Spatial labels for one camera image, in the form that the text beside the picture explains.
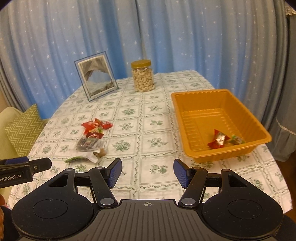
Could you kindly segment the left hand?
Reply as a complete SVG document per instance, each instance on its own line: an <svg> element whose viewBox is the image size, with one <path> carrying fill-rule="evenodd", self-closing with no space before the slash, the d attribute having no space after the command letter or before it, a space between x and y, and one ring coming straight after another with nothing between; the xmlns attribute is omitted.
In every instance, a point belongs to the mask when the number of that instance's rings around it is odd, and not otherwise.
<svg viewBox="0 0 296 241"><path fill-rule="evenodd" d="M2 210L2 206L5 205L5 199L2 195L0 195L0 239L4 238L4 212Z"/></svg>

